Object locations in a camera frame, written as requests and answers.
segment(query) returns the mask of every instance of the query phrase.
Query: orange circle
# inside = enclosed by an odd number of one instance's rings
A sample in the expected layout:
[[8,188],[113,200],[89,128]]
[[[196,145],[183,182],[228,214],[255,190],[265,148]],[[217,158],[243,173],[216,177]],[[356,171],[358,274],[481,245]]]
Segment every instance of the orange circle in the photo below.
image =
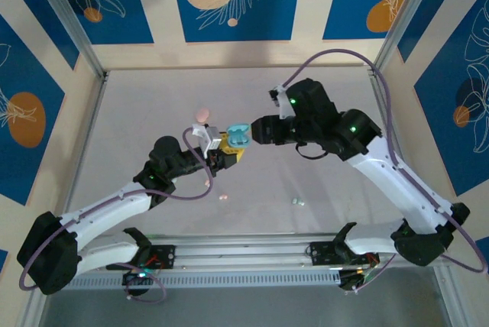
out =
[[46,112],[43,103],[31,92],[19,92],[10,98],[7,110],[15,113],[15,109],[21,108],[24,112],[35,109],[29,115],[30,119],[14,115],[8,120],[8,130],[14,140],[21,146],[32,149],[40,144],[46,129]]
[[453,112],[453,121],[455,124],[463,128],[465,127],[470,120],[470,112],[468,111],[467,107],[464,107],[463,105],[457,107],[455,112]]
[[234,18],[231,18],[228,20],[228,25],[230,27],[235,27],[236,25],[238,25],[238,19],[234,19]]
[[[367,16],[367,28],[374,33],[383,33],[389,31],[394,17],[403,4],[404,0],[382,0],[378,2],[369,12]],[[390,14],[390,9],[393,8],[393,17]]]
[[99,23],[102,21],[102,13],[96,8],[86,8],[83,15],[85,15],[85,18],[92,23]]

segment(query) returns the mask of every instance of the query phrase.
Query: cable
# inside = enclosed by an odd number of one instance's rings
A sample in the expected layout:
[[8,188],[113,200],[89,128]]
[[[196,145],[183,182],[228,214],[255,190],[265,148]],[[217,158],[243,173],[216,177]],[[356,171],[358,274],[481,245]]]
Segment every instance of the cable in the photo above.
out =
[[368,258],[368,264],[370,265],[370,268],[373,268],[379,264],[377,259],[372,255],[372,253],[366,253],[365,256]]
[[301,157],[303,157],[304,159],[307,159],[307,160],[318,160],[318,159],[322,159],[323,157],[325,157],[326,155],[328,155],[328,153],[325,151],[324,153],[322,153],[321,155],[318,155],[317,157],[308,157],[307,155],[303,155],[299,151],[299,144],[296,145],[296,151],[297,151],[297,153],[299,153],[299,155]]
[[[83,212],[82,214],[79,215],[79,220],[84,219],[86,216],[93,214],[94,212],[99,211],[100,209],[103,209],[106,206],[111,205],[112,203],[114,203],[118,200],[122,201],[127,196],[134,196],[134,195],[138,195],[141,193],[154,194],[154,195],[159,195],[159,196],[165,196],[165,197],[168,197],[169,199],[180,199],[180,200],[185,200],[185,201],[190,201],[190,200],[194,200],[194,199],[201,199],[201,198],[207,196],[212,190],[212,187],[214,185],[214,181],[212,178],[212,173],[211,173],[210,169],[207,167],[207,163],[197,154],[197,152],[192,148],[192,146],[190,145],[189,141],[186,138],[187,134],[191,131],[192,131],[192,128],[187,128],[183,132],[183,134],[182,134],[183,143],[188,147],[188,149],[193,154],[193,156],[196,157],[196,159],[199,161],[199,163],[204,167],[204,169],[206,170],[207,176],[209,177],[209,188],[207,188],[207,190],[204,193],[202,193],[198,196],[182,197],[182,196],[171,195],[169,193],[158,191],[156,189],[136,189],[134,191],[129,191],[129,192],[122,194],[122,198],[120,196],[114,196],[111,199],[107,199],[106,201],[99,203],[97,206],[94,206],[91,209],[86,210],[85,212]],[[41,252],[45,249],[45,247],[47,247],[49,245],[49,243],[51,243],[51,241],[53,239],[55,239],[55,237],[57,237],[61,232],[63,232],[64,230],[67,230],[70,226],[72,226],[74,224],[76,224],[75,219],[70,220],[65,225],[61,225],[61,227],[59,229],[57,229],[53,234],[51,234],[39,246],[39,248],[32,254],[31,258],[29,258],[29,261],[25,264],[25,267],[22,270],[21,278],[18,281],[18,285],[21,288],[21,290],[30,291],[30,290],[34,290],[37,288],[37,285],[33,285],[30,287],[25,285],[25,278],[28,275],[28,272],[31,269],[32,264],[37,260],[37,258],[41,254]],[[155,282],[158,285],[160,285],[160,287],[163,286],[163,284],[159,280],[158,281],[155,280]],[[162,288],[162,290],[164,292],[164,295],[166,296],[166,291],[164,290],[164,287]]]
[[[310,58],[308,58],[306,60],[306,62],[304,62],[297,69],[297,71],[295,73],[293,73],[292,76],[285,83],[283,83],[283,87],[284,88],[287,87],[287,85],[289,85],[316,58],[318,58],[320,56],[324,56],[326,54],[330,54],[330,53],[345,53],[345,54],[350,54],[352,56],[357,57],[358,59],[364,61],[372,69],[372,71],[374,72],[374,75],[376,76],[376,78],[378,77],[378,79],[381,81],[382,86],[384,87],[384,92],[385,92],[385,97],[386,97],[386,106],[387,106],[386,107],[386,110],[387,110],[387,127],[386,127],[386,131],[387,131],[387,149],[389,150],[389,155],[392,158],[392,161],[393,161],[394,165],[397,167],[399,165],[399,160],[397,159],[397,156],[396,156],[396,153],[395,153],[394,147],[393,147],[393,137],[392,137],[393,136],[392,106],[391,106],[391,97],[390,97],[389,86],[387,85],[387,81],[386,81],[384,75],[382,74],[382,72],[367,57],[365,57],[362,54],[359,54],[358,52],[355,52],[353,50],[346,50],[346,49],[342,49],[342,48],[335,48],[335,49],[331,49],[331,50],[323,50],[321,52],[318,52],[318,53],[314,54]],[[410,176],[409,173],[407,173],[402,168],[398,168],[398,170],[404,176],[404,178],[406,178],[406,180],[408,180],[424,197],[426,197],[426,199],[429,201],[429,203],[431,203],[431,205],[437,211],[439,211],[439,213],[441,213],[442,216],[448,222],[450,222],[453,226],[455,226],[455,228],[460,232],[460,234],[464,237],[464,239],[470,244],[470,246],[472,247],[472,249],[474,250],[474,252],[478,256],[479,260],[482,263],[482,268],[481,269],[473,268],[472,266],[468,266],[467,264],[464,264],[461,261],[458,261],[458,260],[456,260],[456,259],[454,259],[454,258],[452,258],[452,257],[450,257],[450,256],[448,256],[446,254],[442,254],[441,257],[443,257],[443,258],[445,258],[447,260],[450,260],[454,264],[457,264],[458,266],[463,267],[466,270],[469,270],[469,271],[472,271],[472,272],[475,272],[475,273],[478,273],[478,274],[486,274],[487,273],[487,269],[488,269],[487,261],[486,261],[484,255],[482,254],[482,251],[476,245],[474,239],[471,238],[471,236],[460,226],[460,224],[458,224],[456,222],[455,219],[453,219],[448,213],[445,212],[444,209],[442,209],[442,207],[436,202],[436,200],[433,199],[432,196],[429,193],[427,193],[425,191],[425,189],[414,178],[412,178]]]

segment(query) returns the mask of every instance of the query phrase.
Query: screw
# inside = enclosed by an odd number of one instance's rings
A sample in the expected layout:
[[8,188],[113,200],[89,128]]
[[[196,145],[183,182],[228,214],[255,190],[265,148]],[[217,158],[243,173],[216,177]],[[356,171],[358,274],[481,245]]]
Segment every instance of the screw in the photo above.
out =
[[301,199],[299,199],[299,198],[293,198],[292,199],[292,204],[293,205],[304,206],[306,203],[304,201],[302,201]]

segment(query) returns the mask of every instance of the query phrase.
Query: yellow object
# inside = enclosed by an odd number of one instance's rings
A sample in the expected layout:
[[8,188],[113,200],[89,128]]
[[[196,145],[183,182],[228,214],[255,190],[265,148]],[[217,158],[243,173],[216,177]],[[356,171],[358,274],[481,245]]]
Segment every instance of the yellow object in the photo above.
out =
[[221,140],[221,144],[219,144],[219,149],[221,149],[224,154],[236,155],[236,163],[237,163],[241,159],[241,156],[245,152],[245,149],[235,149],[233,147],[229,147],[228,137],[229,137],[228,134],[221,133],[221,139],[222,140]]

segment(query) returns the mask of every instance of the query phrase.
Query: beige wall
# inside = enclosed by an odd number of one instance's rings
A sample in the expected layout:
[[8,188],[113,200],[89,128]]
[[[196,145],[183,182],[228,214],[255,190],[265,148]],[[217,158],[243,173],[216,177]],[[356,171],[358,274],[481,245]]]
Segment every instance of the beige wall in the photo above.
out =
[[8,251],[0,274],[0,325],[9,327],[15,325],[28,297],[18,287],[21,274],[15,259],[18,249],[36,217],[64,202],[99,83],[82,57],[75,70],[71,70],[22,0],[0,0],[0,15],[65,92],[27,205],[0,195],[0,249]]
[[[457,199],[455,192],[413,87],[475,1],[445,0],[407,62],[403,63],[396,52],[384,71],[392,92],[397,132],[406,161],[432,188],[453,201]],[[489,182],[485,182],[458,198],[471,209],[471,215],[464,227],[474,239],[484,238],[489,234],[488,197]],[[475,267],[479,265],[474,252],[460,235],[456,236],[450,253]],[[473,309],[472,312],[481,326],[487,325],[489,276],[454,268],[460,277],[469,308]]]

